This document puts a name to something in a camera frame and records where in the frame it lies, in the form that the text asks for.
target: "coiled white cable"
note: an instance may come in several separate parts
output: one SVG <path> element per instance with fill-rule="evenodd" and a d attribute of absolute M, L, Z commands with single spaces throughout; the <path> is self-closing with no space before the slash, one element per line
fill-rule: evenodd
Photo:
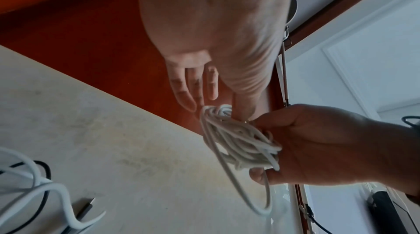
<path fill-rule="evenodd" d="M 37 165 L 34 161 L 30 158 L 25 156 L 22 153 L 17 151 L 7 149 L 4 147 L 0 147 L 0 152 L 7 153 L 9 155 L 15 156 L 19 160 L 25 163 L 31 171 L 32 174 L 25 172 L 25 171 L 18 171 L 7 167 L 0 167 L 0 170 L 4 172 L 8 172 L 14 175 L 19 175 L 25 178 L 29 178 L 33 180 L 33 187 L 29 189 L 23 189 L 23 194 L 18 196 L 15 200 L 9 203 L 8 208 L 0 214 L 0 227 L 12 216 L 14 216 L 17 212 L 22 210 L 35 196 L 45 192 L 45 191 L 55 191 L 59 194 L 61 205 L 64 211 L 64 215 L 69 226 L 73 229 L 81 230 L 88 228 L 98 222 L 104 215 L 105 211 L 102 212 L 96 218 L 86 221 L 80 222 L 76 219 L 73 208 L 71 206 L 70 195 L 67 191 L 67 188 L 60 183 L 52 182 L 46 178 L 41 176 L 41 171 L 38 169 Z"/>
<path fill-rule="evenodd" d="M 234 164 L 237 170 L 242 168 L 273 168 L 280 170 L 278 152 L 281 146 L 273 140 L 270 132 L 262 133 L 256 127 L 231 118 L 232 107 L 205 106 L 200 113 L 204 142 L 215 153 L 218 161 L 233 183 L 239 195 L 256 214 L 268 216 L 272 210 L 270 185 L 266 173 L 263 173 L 266 187 L 266 206 L 260 208 L 249 199 L 245 190 L 232 173 L 227 163 Z M 216 143 L 226 151 L 219 151 Z"/>

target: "white cable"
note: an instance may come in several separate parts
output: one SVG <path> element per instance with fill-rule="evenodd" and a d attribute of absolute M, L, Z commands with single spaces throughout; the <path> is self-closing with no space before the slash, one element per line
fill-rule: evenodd
<path fill-rule="evenodd" d="M 8 219 L 10 219 L 20 210 L 22 210 L 34 197 L 36 197 L 37 195 L 45 191 L 55 191 L 59 194 L 61 205 L 64 211 L 64 215 L 66 217 L 68 225 L 73 229 L 77 229 L 77 230 L 85 229 L 84 232 L 86 232 L 88 229 L 90 229 L 90 226 L 98 222 L 105 215 L 106 212 L 104 211 L 99 216 L 97 216 L 96 218 L 90 221 L 80 222 L 79 220 L 76 219 L 73 213 L 73 208 L 71 206 L 69 192 L 63 184 L 54 183 L 50 181 L 49 179 L 43 178 L 41 176 L 41 171 L 39 170 L 36 163 L 30 158 L 28 158 L 27 156 L 25 156 L 24 154 L 11 150 L 11 149 L 3 148 L 3 147 L 0 147 L 0 152 L 5 152 L 7 154 L 13 155 L 19 160 L 21 160 L 22 162 L 24 162 L 25 165 L 29 167 L 32 174 L 25 171 L 14 170 L 9 167 L 0 167 L 0 170 L 8 172 L 8 173 L 12 173 L 14 175 L 19 175 L 28 179 L 32 179 L 33 180 L 32 185 L 34 185 L 32 188 L 26 189 L 23 194 L 21 194 L 15 200 L 13 200 L 9 204 L 9 207 L 0 214 L 0 227 Z"/>
<path fill-rule="evenodd" d="M 256 214 L 268 216 L 272 210 L 270 185 L 266 173 L 263 173 L 263 180 L 266 187 L 266 206 L 257 207 L 252 203 L 230 170 L 227 163 L 234 164 L 237 170 L 242 168 L 273 168 L 280 170 L 278 153 L 281 146 L 273 140 L 270 132 L 265 135 L 256 127 L 231 119 L 232 107 L 222 105 L 220 107 L 205 106 L 200 113 L 200 123 L 203 129 L 204 142 L 215 153 L 222 168 L 231 180 L 245 203 Z M 226 151 L 224 154 L 219 151 L 216 143 L 220 144 Z"/>

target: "wrist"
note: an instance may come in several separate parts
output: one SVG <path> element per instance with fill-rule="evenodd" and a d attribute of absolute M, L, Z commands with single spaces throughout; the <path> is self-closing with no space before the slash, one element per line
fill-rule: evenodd
<path fill-rule="evenodd" d="M 406 194 L 420 194 L 420 135 L 412 128 L 373 122 L 369 146 L 375 157 L 377 181 Z"/>

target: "marble tabletop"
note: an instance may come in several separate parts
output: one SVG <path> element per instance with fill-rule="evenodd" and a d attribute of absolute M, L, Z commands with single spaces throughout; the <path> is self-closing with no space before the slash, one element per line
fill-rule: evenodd
<path fill-rule="evenodd" d="M 0 144 L 46 162 L 73 203 L 96 197 L 86 219 L 107 214 L 92 234 L 302 233 L 294 187 L 274 186 L 273 214 L 259 217 L 200 135 L 2 46 Z M 0 162 L 17 160 L 0 157 Z M 264 187 L 247 171 L 236 175 L 263 205 Z M 14 197 L 4 188 L 30 183 L 0 176 L 0 211 Z M 0 233 L 26 221 L 40 199 Z M 51 193 L 41 215 L 19 233 L 60 233 L 65 225 L 59 199 Z"/>

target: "hand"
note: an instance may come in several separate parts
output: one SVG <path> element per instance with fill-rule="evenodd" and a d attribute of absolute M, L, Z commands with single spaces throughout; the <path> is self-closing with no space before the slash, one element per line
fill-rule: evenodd
<path fill-rule="evenodd" d="M 283 146 L 280 171 L 266 171 L 271 184 L 382 182 L 420 193 L 420 139 L 409 128 L 310 105 L 264 114 L 254 124 Z M 262 173 L 253 169 L 250 176 L 262 183 Z"/>
<path fill-rule="evenodd" d="M 202 74 L 209 71 L 210 99 L 217 97 L 219 73 L 234 92 L 232 117 L 252 116 L 271 79 L 290 0 L 139 1 L 144 27 L 165 58 L 178 102 L 199 110 Z"/>

